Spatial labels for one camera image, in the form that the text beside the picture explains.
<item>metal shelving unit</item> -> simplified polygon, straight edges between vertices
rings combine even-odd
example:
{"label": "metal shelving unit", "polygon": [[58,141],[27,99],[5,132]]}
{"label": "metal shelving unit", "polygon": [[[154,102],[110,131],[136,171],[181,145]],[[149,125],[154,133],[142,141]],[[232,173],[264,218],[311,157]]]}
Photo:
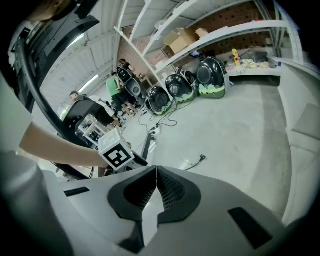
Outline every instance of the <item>metal shelving unit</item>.
{"label": "metal shelving unit", "polygon": [[[181,3],[182,1],[179,0],[149,0],[145,3],[145,5],[143,5],[143,7],[141,7],[141,12],[138,16],[136,16],[135,25],[130,38],[127,38],[121,31],[121,28],[124,27],[122,21],[123,16],[121,16],[119,25],[115,27],[115,30],[132,46],[136,53],[149,67],[150,71],[157,78],[160,84],[163,83],[163,81],[161,81],[159,73],[163,71],[165,67],[181,60],[189,53],[230,37],[250,33],[272,31],[271,34],[273,47],[280,48],[284,32],[288,31],[290,35],[290,41],[292,44],[293,59],[296,62],[303,63],[303,54],[298,34],[298,28],[277,3],[274,3],[277,20],[270,20],[270,16],[268,16],[263,21],[248,22],[213,31],[205,37],[202,37],[200,40],[196,41],[192,45],[183,49],[179,53],[175,54],[170,59],[164,61],[163,63],[159,63],[157,65],[156,70],[147,61],[146,55],[156,50],[162,49],[164,47],[163,39],[172,30],[175,30],[176,28],[189,28],[190,26],[196,24],[197,22],[208,17],[209,15],[224,10],[228,7],[248,1],[251,0],[189,0],[183,3]],[[261,12],[262,16],[266,17],[266,7],[263,5],[263,2],[260,0],[254,1],[256,2],[256,4],[258,4],[257,6],[259,7],[258,9]],[[164,2],[174,2],[174,4],[171,4],[169,7],[167,4],[162,4]],[[141,1],[139,0],[126,0],[122,9],[122,13],[128,13],[128,8],[132,8],[133,3],[135,3],[136,5],[141,5]],[[156,15],[154,15],[154,18],[151,18],[150,16],[152,16],[155,13],[153,10],[156,9],[156,6],[158,6],[158,8],[164,8],[164,5],[166,5],[167,8],[165,9],[165,12],[162,12],[162,15],[160,15],[161,18],[159,18],[159,20],[162,20],[162,17],[164,16],[168,17],[170,14],[171,16],[169,16],[168,19],[164,22],[164,24],[159,27],[159,30],[151,36],[150,42],[147,45],[147,47],[143,50],[143,52],[140,52],[138,48],[133,44],[132,40],[137,39],[139,37],[145,37],[148,34],[151,35],[154,32],[154,25],[156,22],[158,22],[158,20],[156,19]],[[281,74],[280,71],[280,69],[276,70],[272,68],[260,68],[259,70],[255,71],[250,70],[247,72],[243,72],[243,75],[250,75],[251,73],[255,73],[257,75],[279,76]],[[241,74],[239,72],[234,71],[230,72],[230,75],[239,76]]]}
{"label": "metal shelving unit", "polygon": [[130,41],[150,36],[158,21],[165,19],[181,0],[147,0],[132,30]]}
{"label": "metal shelving unit", "polygon": [[151,37],[149,44],[144,49],[142,56],[146,56],[164,47],[163,40],[176,28],[188,28],[200,20],[219,12],[225,8],[238,5],[249,0],[190,0],[181,4],[172,13],[172,16]]}
{"label": "metal shelving unit", "polygon": [[237,26],[226,27],[218,29],[206,36],[202,37],[200,40],[196,41],[195,43],[191,44],[187,48],[183,49],[179,53],[175,54],[172,58],[168,59],[161,67],[159,67],[155,72],[161,72],[166,66],[177,62],[178,60],[182,59],[186,55],[191,52],[194,52],[200,48],[203,48],[209,44],[216,43],[220,40],[226,39],[228,37],[233,37],[235,34],[244,35],[253,33],[259,29],[265,28],[285,28],[286,22],[281,20],[265,20],[265,21],[257,21],[257,22],[250,22],[245,23]]}

